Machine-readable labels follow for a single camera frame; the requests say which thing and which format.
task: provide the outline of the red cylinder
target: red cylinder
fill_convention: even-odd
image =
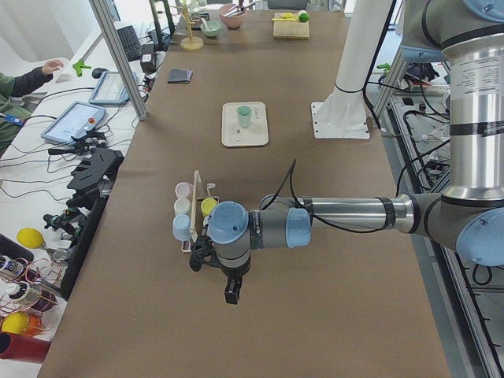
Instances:
[[[35,339],[14,333],[0,333],[0,358],[42,364],[50,347],[50,341]]]

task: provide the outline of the tablet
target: tablet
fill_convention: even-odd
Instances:
[[[133,73],[133,76],[136,82],[136,74]],[[127,100],[129,100],[129,95],[119,72],[104,71],[94,87],[89,103],[100,106],[119,106]]]
[[[73,144],[96,128],[106,115],[106,109],[86,102],[75,101],[40,136],[53,143]]]

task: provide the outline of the cutting board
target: cutting board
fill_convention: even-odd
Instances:
[[[273,38],[309,39],[309,21],[273,21]]]

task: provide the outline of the green bowl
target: green bowl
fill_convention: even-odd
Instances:
[[[208,28],[205,28],[205,24],[201,24],[200,28],[207,37],[215,37],[221,31],[222,25],[219,21],[207,21],[206,24]]]

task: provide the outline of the person's hand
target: person's hand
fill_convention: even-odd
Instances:
[[[44,75],[51,75],[53,72],[57,71],[58,69],[63,68],[63,62],[58,60],[58,59],[52,59],[50,61],[47,61],[44,66],[42,67],[42,73]]]

